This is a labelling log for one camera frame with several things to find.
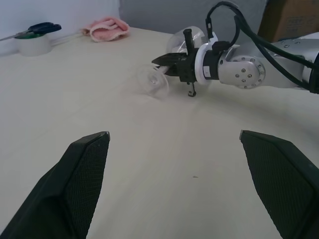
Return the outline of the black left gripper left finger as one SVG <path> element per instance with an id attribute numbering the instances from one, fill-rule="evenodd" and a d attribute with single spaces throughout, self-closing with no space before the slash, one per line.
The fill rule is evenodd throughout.
<path id="1" fill-rule="evenodd" d="M 86 239 L 100 197 L 107 131 L 71 143 L 20 206 L 0 239 Z"/>

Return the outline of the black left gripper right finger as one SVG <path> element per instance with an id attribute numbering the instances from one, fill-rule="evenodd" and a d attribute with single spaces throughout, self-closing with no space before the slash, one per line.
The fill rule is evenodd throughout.
<path id="1" fill-rule="evenodd" d="M 290 141 L 242 130 L 256 192 L 283 239 L 319 239 L 319 168 Z"/>

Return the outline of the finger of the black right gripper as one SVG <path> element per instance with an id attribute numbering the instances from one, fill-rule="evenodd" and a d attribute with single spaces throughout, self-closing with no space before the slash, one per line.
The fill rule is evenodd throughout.
<path id="1" fill-rule="evenodd" d="M 186 58 L 187 53 L 167 53 L 152 60 L 153 64 L 176 64 L 179 60 Z"/>
<path id="2" fill-rule="evenodd" d="M 168 76 L 177 76 L 178 72 L 177 72 L 176 65 L 167 66 L 167 70 L 165 71 L 164 74 Z"/>

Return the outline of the clear wine glass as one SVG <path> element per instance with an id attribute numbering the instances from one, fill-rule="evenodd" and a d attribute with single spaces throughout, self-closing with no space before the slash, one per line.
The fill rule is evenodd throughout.
<path id="1" fill-rule="evenodd" d="M 166 53 L 176 53 L 174 48 L 181 46 L 183 41 L 182 30 L 172 35 L 166 44 Z M 164 74 L 166 70 L 167 66 L 151 63 L 140 66 L 135 76 L 147 94 L 159 99 L 165 97 L 169 92 L 168 75 Z"/>

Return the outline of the pink fluffy towel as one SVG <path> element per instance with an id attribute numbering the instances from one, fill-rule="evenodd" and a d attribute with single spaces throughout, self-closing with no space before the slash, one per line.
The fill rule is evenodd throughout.
<path id="1" fill-rule="evenodd" d="M 90 36 L 94 42 L 107 42 L 127 36 L 130 32 L 129 25 L 116 17 L 105 17 L 94 21 L 81 29 L 82 34 Z"/>

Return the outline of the brown cardboard box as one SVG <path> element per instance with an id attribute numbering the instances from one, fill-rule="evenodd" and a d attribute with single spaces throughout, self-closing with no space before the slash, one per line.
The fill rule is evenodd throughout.
<path id="1" fill-rule="evenodd" d="M 319 0 L 268 0 L 258 35 L 269 42 L 319 31 Z"/>

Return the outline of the white tape roll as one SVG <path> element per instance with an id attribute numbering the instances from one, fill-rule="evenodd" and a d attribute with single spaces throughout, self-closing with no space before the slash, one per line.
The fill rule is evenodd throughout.
<path id="1" fill-rule="evenodd" d="M 21 55 L 27 57 L 34 57 L 47 54 L 52 50 L 52 46 L 48 36 L 34 39 L 15 39 L 18 51 Z"/>

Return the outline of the green roll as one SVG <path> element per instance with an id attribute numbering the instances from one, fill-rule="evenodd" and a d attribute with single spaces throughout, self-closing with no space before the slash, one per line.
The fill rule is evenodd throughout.
<path id="1" fill-rule="evenodd" d="M 28 33 L 28 34 L 25 34 L 25 35 L 20 35 L 20 36 L 17 36 L 15 37 L 15 39 L 34 39 L 34 38 L 39 38 L 39 37 L 43 37 L 45 34 L 35 34 L 35 33 Z"/>

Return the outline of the blue handled scissors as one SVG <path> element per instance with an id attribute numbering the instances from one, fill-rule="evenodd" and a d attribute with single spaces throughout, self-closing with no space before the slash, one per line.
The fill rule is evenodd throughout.
<path id="1" fill-rule="evenodd" d="M 61 29 L 62 29 L 62 26 L 60 24 L 54 24 L 52 22 L 43 22 L 43 23 L 38 23 L 36 25 L 30 26 L 27 30 L 23 32 L 19 32 L 15 35 L 2 38 L 0 39 L 0 41 L 5 41 L 5 40 L 9 40 L 16 37 L 21 37 L 30 33 L 48 34 L 48 33 L 56 32 L 56 31 L 60 31 Z"/>

